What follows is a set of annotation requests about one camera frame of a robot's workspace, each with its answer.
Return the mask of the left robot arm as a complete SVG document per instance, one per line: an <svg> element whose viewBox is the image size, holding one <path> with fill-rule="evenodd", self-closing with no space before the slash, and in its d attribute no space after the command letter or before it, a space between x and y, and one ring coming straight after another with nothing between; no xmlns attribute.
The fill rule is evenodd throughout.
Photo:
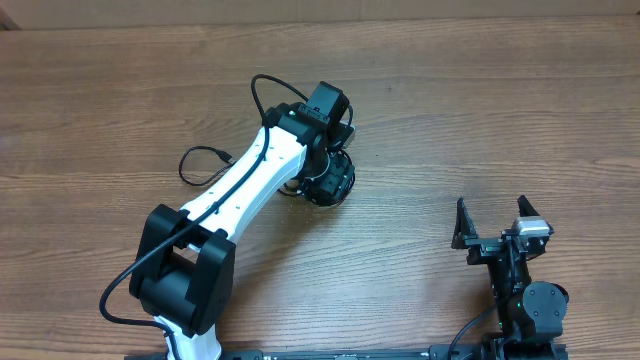
<svg viewBox="0 0 640 360"><path fill-rule="evenodd" d="M221 357L215 325L231 297L237 242L275 193L334 206L355 182L345 151L353 108L342 90L321 82L310 96L259 113L254 142L219 180L146 219L129 292L164 332L166 359Z"/></svg>

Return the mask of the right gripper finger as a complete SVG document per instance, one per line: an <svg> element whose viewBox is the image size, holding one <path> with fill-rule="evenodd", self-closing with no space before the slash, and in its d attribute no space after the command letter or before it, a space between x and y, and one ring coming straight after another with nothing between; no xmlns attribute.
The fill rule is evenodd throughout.
<svg viewBox="0 0 640 360"><path fill-rule="evenodd" d="M535 210L525 195L520 195L518 197L517 204L520 217L539 216L539 213Z"/></svg>
<svg viewBox="0 0 640 360"><path fill-rule="evenodd" d="M475 246L479 236L475 230L473 221L469 216L464 198L460 197L456 202L456 223L451 241L452 249L469 249Z"/></svg>

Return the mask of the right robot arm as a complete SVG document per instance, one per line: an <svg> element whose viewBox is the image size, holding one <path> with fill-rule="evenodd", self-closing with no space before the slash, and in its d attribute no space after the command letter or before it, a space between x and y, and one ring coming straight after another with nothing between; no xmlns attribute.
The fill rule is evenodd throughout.
<svg viewBox="0 0 640 360"><path fill-rule="evenodd" d="M563 334L569 295L562 286L534 281L528 263L546 251L553 227L524 196L517 199L519 216L497 237L482 238L475 230L463 198L456 203L451 247L466 250L469 265L485 265L495 305L469 321L448 346L448 359L567 359L566 347L555 343ZM464 345L462 336L495 313L499 330Z"/></svg>

